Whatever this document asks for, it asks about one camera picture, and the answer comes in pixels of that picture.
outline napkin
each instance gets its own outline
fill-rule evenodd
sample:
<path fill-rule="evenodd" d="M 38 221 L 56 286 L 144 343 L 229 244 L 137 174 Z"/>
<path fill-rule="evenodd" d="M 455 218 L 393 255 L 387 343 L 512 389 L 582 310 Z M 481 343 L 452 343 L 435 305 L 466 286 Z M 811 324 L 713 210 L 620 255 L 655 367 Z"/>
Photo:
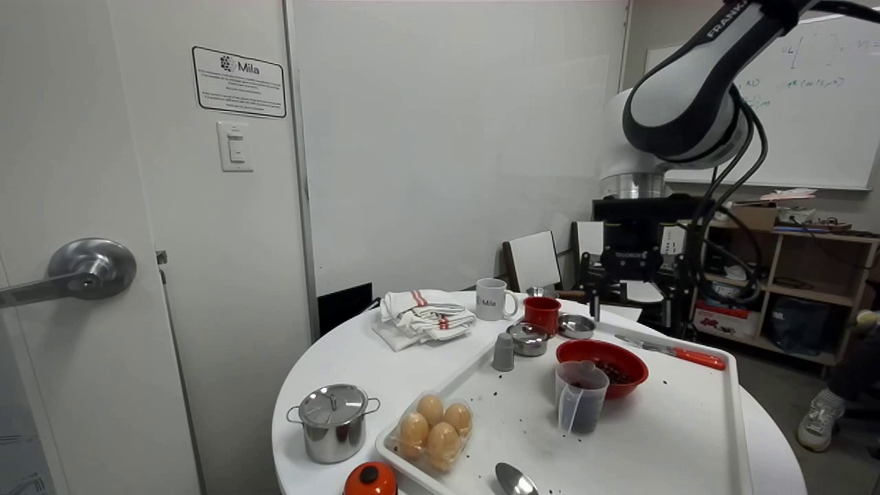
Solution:
<path fill-rule="evenodd" d="M 468 334 L 472 310 L 455 302 L 449 293 L 415 290 L 387 293 L 379 305 L 378 334 L 391 349 L 408 349 L 428 341 L 452 341 Z"/>

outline door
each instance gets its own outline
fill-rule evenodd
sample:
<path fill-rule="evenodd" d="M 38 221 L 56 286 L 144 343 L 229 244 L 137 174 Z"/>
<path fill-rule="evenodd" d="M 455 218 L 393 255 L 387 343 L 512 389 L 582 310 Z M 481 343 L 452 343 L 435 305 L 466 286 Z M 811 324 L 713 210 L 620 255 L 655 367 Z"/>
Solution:
<path fill-rule="evenodd" d="M 0 308 L 0 495 L 193 495 L 188 411 L 105 0 L 0 4 L 0 290 L 111 238 L 114 301 Z"/>

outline whiteboard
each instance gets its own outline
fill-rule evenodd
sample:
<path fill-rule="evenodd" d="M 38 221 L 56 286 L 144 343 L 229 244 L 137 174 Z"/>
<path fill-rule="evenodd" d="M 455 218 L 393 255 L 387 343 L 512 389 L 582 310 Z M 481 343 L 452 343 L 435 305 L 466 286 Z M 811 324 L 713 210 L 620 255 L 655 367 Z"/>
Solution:
<path fill-rule="evenodd" d="M 675 46 L 650 49 L 658 66 Z M 880 144 L 880 29 L 845 16 L 804 19 L 768 46 L 736 89 L 758 114 L 769 155 L 754 188 L 866 189 Z M 756 141 L 742 177 L 756 161 Z M 709 170 L 675 170 L 668 183 L 709 183 Z"/>
<path fill-rule="evenodd" d="M 466 290 L 591 218 L 621 0 L 288 0 L 316 295 Z"/>

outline wall sign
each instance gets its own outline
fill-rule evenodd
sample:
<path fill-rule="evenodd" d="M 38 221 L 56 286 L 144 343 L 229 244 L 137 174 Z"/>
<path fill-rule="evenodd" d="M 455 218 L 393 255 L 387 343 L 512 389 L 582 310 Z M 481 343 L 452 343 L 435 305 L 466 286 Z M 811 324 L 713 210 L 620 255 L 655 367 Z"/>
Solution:
<path fill-rule="evenodd" d="M 279 64 L 193 46 L 199 104 L 206 111 L 287 117 Z"/>

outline white wall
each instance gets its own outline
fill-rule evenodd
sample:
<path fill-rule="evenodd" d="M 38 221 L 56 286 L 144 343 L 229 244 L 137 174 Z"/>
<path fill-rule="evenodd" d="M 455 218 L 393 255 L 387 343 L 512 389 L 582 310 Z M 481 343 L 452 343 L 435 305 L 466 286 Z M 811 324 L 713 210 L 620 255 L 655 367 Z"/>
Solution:
<path fill-rule="evenodd" d="M 291 0 L 316 293 L 461 290 L 591 214 L 620 0 Z"/>
<path fill-rule="evenodd" d="M 635 85 L 647 70 L 647 55 L 655 46 L 675 46 L 687 41 L 714 11 L 717 0 L 635 0 L 626 74 L 624 82 Z M 837 214 L 855 228 L 880 232 L 880 166 L 868 180 L 868 194 L 819 194 L 816 210 Z M 742 196 L 763 196 L 768 189 L 742 188 Z"/>
<path fill-rule="evenodd" d="M 270 412 L 310 341 L 291 119 L 202 111 L 191 49 L 287 66 L 283 4 L 108 7 L 206 486 L 270 493 Z M 221 174 L 217 121 L 250 126 L 255 174 Z"/>

